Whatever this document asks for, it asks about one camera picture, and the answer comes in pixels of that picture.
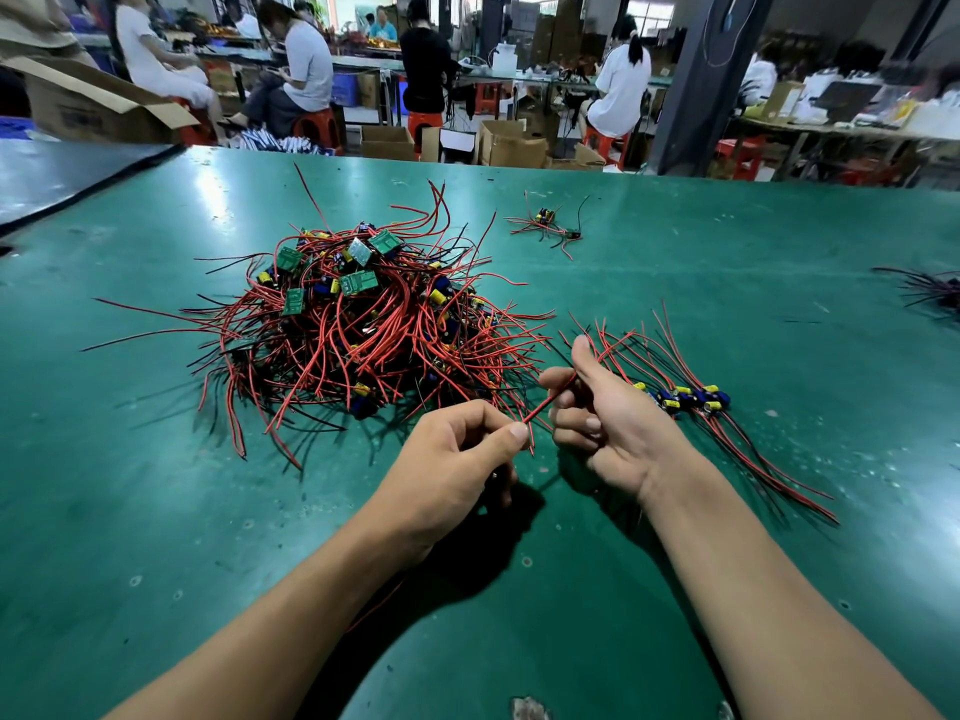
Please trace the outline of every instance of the ponytail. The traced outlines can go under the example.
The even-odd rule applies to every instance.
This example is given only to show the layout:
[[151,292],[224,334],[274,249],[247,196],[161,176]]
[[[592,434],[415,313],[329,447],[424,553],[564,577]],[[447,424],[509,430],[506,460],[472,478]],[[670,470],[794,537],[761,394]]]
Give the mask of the ponytail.
[[126,66],[127,60],[123,55],[123,47],[120,46],[120,38],[117,36],[117,6],[120,0],[106,0],[106,36],[110,39],[110,49],[113,51],[113,57],[121,65]]
[[637,65],[643,60],[643,43],[640,35],[632,35],[630,37],[630,48],[627,50],[627,59],[630,60],[630,65]]

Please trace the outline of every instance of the brown hair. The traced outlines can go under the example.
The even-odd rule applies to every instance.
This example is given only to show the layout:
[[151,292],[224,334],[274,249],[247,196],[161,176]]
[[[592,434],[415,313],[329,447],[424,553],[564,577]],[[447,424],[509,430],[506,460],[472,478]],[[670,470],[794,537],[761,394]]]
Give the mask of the brown hair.
[[256,6],[256,21],[264,28],[269,28],[275,23],[289,23],[291,20],[299,19],[294,10],[276,0],[260,0]]

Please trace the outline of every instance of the black shirt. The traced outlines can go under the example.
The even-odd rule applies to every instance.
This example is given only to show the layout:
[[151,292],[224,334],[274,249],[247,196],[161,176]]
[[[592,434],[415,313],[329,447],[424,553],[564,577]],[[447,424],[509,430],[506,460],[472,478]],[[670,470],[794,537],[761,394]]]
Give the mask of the black shirt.
[[403,105],[414,113],[443,113],[443,74],[450,85],[459,68],[450,44],[429,27],[411,27],[400,35],[400,52],[407,76]]

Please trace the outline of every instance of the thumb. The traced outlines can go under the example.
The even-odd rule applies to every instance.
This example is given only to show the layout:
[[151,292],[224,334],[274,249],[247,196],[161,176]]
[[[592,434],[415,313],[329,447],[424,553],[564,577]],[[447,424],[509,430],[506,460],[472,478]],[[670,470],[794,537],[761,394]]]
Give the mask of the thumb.
[[483,472],[486,480],[491,472],[514,459],[527,444],[529,437],[529,427],[515,421],[487,435],[486,439],[475,447],[464,450],[463,454],[469,455],[469,459]]
[[582,382],[590,387],[591,391],[602,384],[612,374],[594,357],[591,341],[586,336],[577,336],[570,351],[573,357],[573,366]]

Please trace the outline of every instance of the green tabletop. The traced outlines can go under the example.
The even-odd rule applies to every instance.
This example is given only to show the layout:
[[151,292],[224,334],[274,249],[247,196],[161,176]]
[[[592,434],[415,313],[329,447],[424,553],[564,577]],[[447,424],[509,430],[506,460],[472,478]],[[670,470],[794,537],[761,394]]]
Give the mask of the green tabletop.
[[[399,438],[348,421],[301,475],[242,412],[196,410],[200,337],[79,349],[172,323],[240,292],[194,257],[263,251],[320,221],[290,156],[194,147],[6,238],[0,350],[0,690],[5,717],[94,718],[172,666],[325,541],[370,496]],[[787,511],[775,538],[947,716],[960,718],[960,331],[902,308],[873,265],[957,269],[960,196],[806,185],[296,157],[331,226],[383,224],[446,182],[479,235],[481,291],[610,327],[666,299],[693,370],[786,472],[836,496],[842,527]],[[570,217],[571,263],[504,216]],[[538,435],[510,517],[476,518],[358,629],[321,675],[311,717],[507,718],[533,695],[563,718],[713,718],[723,698],[662,556],[610,505],[559,479]],[[708,454],[720,460],[716,450]],[[725,472],[750,495],[726,461]]]

